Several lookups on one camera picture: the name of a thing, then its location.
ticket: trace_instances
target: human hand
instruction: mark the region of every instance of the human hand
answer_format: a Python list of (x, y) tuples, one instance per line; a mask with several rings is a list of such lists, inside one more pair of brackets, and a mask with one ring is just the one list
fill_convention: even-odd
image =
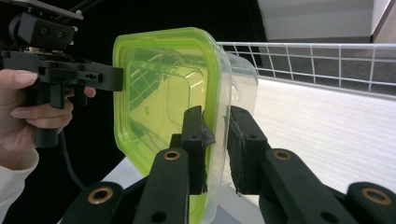
[[(64, 109), (50, 104), (23, 106), (25, 88), (33, 85), (37, 74), (22, 70), (0, 70), (0, 165), (15, 169), (23, 155), (35, 147), (35, 128), (61, 130), (72, 118), (73, 105), (67, 97)], [(88, 97), (95, 89), (85, 88)]]

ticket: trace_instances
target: green lid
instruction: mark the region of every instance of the green lid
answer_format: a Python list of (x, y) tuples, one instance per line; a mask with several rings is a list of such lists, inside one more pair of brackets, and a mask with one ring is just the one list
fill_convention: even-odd
[(119, 149), (142, 175), (154, 157), (181, 133), (183, 114), (200, 105), (216, 136), (206, 150), (208, 192), (191, 196), (190, 223), (210, 223), (216, 213), (224, 168), (231, 102), (231, 67), (213, 38), (182, 28), (117, 38), (113, 63), (124, 69), (115, 92), (115, 136)]

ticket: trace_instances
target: white wall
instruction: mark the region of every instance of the white wall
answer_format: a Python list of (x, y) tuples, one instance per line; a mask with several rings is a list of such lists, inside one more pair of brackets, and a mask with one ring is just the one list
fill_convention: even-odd
[(388, 7), (389, 2), (390, 0), (374, 0), (372, 33), (374, 32), (375, 27), (381, 20), (382, 15), (384, 15), (384, 12)]
[(259, 0), (269, 40), (370, 36), (388, 0)]

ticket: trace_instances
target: white sleeve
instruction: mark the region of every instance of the white sleeve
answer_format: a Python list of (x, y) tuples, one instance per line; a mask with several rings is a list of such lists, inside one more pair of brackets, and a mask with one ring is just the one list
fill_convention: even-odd
[(33, 149), (26, 153), (15, 170), (0, 166), (0, 223), (3, 223), (8, 208), (23, 192), (24, 180), (37, 164), (38, 153)]

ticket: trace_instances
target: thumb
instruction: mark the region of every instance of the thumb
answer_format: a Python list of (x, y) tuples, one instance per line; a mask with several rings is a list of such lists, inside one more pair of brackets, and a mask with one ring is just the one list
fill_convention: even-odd
[(19, 90), (31, 86), (37, 80), (37, 74), (23, 70), (0, 70), (0, 91)]

